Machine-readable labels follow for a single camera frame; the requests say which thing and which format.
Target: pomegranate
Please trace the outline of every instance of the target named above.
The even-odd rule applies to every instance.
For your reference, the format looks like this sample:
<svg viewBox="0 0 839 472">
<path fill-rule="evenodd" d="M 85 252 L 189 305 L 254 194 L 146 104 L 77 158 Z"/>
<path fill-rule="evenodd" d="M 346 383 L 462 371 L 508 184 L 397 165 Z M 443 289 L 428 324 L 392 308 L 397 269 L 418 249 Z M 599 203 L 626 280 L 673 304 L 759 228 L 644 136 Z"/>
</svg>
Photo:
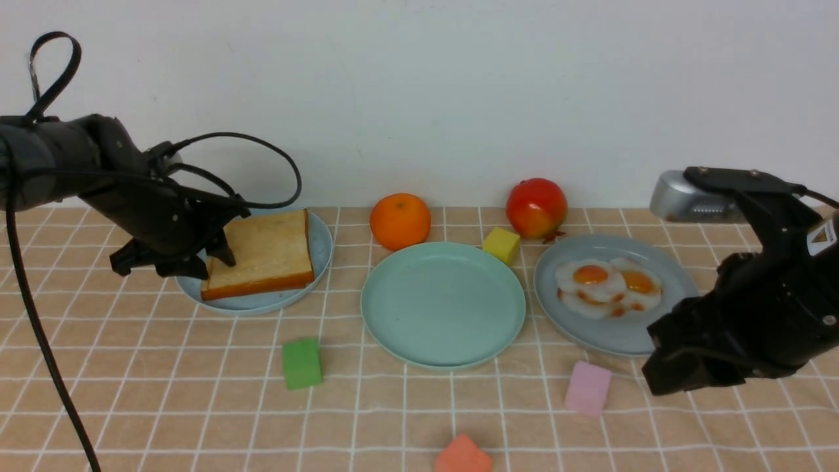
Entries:
<svg viewBox="0 0 839 472">
<path fill-rule="evenodd" d="M 524 239 L 549 243 L 564 234 L 560 225 L 568 214 L 568 201 L 560 186 L 542 178 L 521 181 L 507 199 L 507 219 Z"/>
</svg>

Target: white wall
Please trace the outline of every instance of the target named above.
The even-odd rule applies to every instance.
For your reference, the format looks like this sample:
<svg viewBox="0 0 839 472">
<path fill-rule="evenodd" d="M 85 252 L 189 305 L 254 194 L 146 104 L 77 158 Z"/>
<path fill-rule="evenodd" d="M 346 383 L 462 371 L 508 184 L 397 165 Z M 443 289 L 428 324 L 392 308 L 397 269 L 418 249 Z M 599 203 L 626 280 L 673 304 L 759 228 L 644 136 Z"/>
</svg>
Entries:
<svg viewBox="0 0 839 472">
<path fill-rule="evenodd" d="M 839 196 L 836 0 L 4 0 L 0 111 L 30 103 L 40 34 L 81 41 L 51 109 L 119 117 L 141 148 L 217 130 L 300 163 L 300 204 L 412 191 L 498 205 L 646 205 L 662 170 L 759 168 Z M 45 50 L 42 81 L 68 51 Z M 184 152 L 252 199 L 291 192 L 250 144 Z"/>
</svg>

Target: pink cube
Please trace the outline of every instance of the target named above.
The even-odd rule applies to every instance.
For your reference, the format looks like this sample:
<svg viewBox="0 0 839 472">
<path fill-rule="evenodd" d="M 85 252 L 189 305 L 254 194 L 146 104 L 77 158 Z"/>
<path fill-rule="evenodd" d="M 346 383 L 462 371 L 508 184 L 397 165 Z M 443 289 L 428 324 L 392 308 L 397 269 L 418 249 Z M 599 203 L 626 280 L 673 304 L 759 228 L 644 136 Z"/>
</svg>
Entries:
<svg viewBox="0 0 839 472">
<path fill-rule="evenodd" d="M 606 405 L 612 372 L 578 361 L 571 374 L 571 384 L 565 395 L 565 408 L 588 417 L 599 418 Z"/>
</svg>

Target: fried egg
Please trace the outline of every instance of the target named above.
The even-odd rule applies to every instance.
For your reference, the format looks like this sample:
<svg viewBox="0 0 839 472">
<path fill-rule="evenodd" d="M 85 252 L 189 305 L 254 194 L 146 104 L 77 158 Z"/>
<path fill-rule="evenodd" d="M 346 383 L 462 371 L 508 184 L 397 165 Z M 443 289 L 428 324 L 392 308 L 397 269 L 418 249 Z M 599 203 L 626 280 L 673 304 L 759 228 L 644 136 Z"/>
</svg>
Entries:
<svg viewBox="0 0 839 472">
<path fill-rule="evenodd" d="M 569 310 L 591 319 L 603 319 L 607 317 L 620 317 L 626 312 L 626 308 L 620 303 L 597 303 L 585 302 L 575 293 L 558 290 L 557 296 Z"/>
<path fill-rule="evenodd" d="M 622 304 L 627 310 L 648 312 L 661 303 L 661 279 L 649 269 L 631 259 L 613 259 L 612 267 L 620 272 L 626 284 Z"/>
<path fill-rule="evenodd" d="M 575 260 L 557 267 L 556 286 L 564 293 L 593 303 L 620 302 L 627 291 L 626 282 L 612 265 L 594 259 Z"/>
</svg>

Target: orange cube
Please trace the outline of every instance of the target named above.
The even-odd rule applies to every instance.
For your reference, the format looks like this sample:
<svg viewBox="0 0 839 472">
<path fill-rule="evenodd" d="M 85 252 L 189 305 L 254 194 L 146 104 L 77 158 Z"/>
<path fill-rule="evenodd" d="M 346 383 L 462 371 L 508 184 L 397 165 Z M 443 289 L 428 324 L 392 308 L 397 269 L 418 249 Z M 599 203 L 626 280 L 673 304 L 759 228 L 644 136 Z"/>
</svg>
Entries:
<svg viewBox="0 0 839 472">
<path fill-rule="evenodd" d="M 492 472 L 492 458 L 466 434 L 458 434 L 437 456 L 434 472 Z"/>
</svg>

